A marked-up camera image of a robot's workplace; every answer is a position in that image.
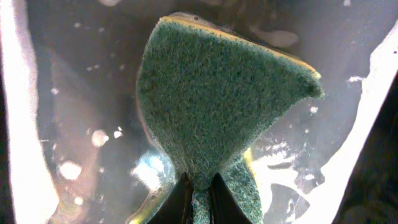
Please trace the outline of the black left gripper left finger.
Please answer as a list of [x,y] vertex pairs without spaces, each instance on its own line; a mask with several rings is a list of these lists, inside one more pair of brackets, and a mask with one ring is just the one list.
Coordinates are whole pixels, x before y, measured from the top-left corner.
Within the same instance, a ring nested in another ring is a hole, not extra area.
[[148,224],[187,224],[192,223],[193,187],[186,173],[175,184],[170,195]]

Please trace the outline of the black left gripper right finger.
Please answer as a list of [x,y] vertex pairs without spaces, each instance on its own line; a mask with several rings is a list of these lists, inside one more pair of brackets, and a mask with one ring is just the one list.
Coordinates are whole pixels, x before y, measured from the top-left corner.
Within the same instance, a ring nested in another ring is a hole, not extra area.
[[211,224],[252,224],[234,201],[222,176],[217,173],[210,185]]

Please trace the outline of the green yellow sponge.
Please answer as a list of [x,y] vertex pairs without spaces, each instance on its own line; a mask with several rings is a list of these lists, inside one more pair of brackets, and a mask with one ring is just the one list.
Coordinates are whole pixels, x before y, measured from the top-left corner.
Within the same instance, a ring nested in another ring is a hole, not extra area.
[[193,187],[192,223],[210,223],[219,173],[252,223],[265,213],[249,148],[296,103],[322,98],[320,74],[301,60],[176,12],[153,28],[137,76],[151,144]]

